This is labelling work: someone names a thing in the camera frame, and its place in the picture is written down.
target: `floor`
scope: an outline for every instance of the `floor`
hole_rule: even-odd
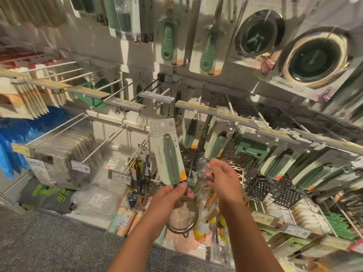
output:
[[[106,271],[124,242],[115,234],[35,211],[17,215],[0,207],[0,218],[0,271]],[[155,246],[146,271],[230,270],[188,256],[170,256]]]

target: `hand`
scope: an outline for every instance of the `hand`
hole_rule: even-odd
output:
[[[218,159],[212,159],[206,167],[213,171],[213,174],[206,173],[206,177],[214,179],[214,182],[207,183],[217,193],[221,212],[230,204],[243,205],[241,184],[236,171],[228,163]]]
[[[164,225],[171,216],[175,203],[183,195],[191,199],[194,198],[194,194],[191,193],[186,182],[180,183],[175,189],[173,185],[164,186],[152,197],[149,208],[138,223],[138,225],[142,224],[144,229],[150,230],[152,242],[160,236]]]

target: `speckled gray floor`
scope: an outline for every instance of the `speckled gray floor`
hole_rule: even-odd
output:
[[[0,207],[0,271],[106,271],[124,240],[64,218]],[[146,271],[231,271],[153,247]]]

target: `whisk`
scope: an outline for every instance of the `whisk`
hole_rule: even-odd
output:
[[[146,120],[145,118],[141,115],[141,111],[139,112],[139,115],[136,118],[136,126],[139,129],[143,129],[146,126]]]

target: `forearm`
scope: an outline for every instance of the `forearm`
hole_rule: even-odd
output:
[[[108,272],[143,272],[153,244],[150,231],[138,223],[121,247]]]
[[[284,271],[243,204],[227,205],[222,215],[227,223],[236,271]]]

